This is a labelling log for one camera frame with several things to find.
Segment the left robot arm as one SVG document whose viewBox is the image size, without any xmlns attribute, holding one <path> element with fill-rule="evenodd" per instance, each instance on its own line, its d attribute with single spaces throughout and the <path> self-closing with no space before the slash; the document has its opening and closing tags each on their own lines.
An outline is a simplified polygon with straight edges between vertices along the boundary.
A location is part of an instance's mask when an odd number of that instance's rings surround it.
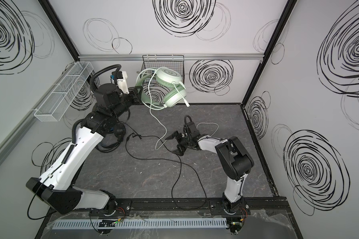
<svg viewBox="0 0 359 239">
<path fill-rule="evenodd" d="M 113 194 L 80 189 L 74 183 L 87 156 L 106 135 L 113 132 L 122 142 L 125 126 L 119 117 L 141 102 L 143 88 L 129 88 L 127 74 L 121 68 L 120 64 L 114 64 L 93 74 L 89 85 L 96 99 L 95 109 L 74 123 L 71 143 L 54 164 L 40 177 L 32 177 L 26 183 L 34 197 L 62 215 L 77 209 L 97 209 L 105 216 L 112 216 L 118 210 Z"/>
</svg>

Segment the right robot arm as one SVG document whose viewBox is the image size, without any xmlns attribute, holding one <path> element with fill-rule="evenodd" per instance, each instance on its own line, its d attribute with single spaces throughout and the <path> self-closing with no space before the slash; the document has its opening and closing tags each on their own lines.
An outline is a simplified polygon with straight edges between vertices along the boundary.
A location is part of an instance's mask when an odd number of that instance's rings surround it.
<svg viewBox="0 0 359 239">
<path fill-rule="evenodd" d="M 175 139 L 177 148 L 174 154 L 183 156 L 187 149 L 209 151 L 217 154 L 227 175 L 226 188 L 222 194 L 225 212 L 234 214 L 244 203 L 243 186 L 254 167 L 254 160 L 238 137 L 219 138 L 200 133 L 189 115 L 184 118 L 182 132 L 175 131 L 165 140 Z"/>
</svg>

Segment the mint green headphones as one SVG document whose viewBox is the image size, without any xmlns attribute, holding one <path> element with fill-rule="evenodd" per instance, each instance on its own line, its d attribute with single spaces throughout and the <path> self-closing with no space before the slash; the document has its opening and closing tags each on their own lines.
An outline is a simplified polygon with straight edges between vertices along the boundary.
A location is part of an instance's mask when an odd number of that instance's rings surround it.
<svg viewBox="0 0 359 239">
<path fill-rule="evenodd" d="M 167 67 L 142 70 L 137 76 L 135 86 L 142 87 L 141 101 L 152 110 L 171 108 L 179 102 L 190 106 L 185 99 L 187 91 L 181 74 Z"/>
</svg>

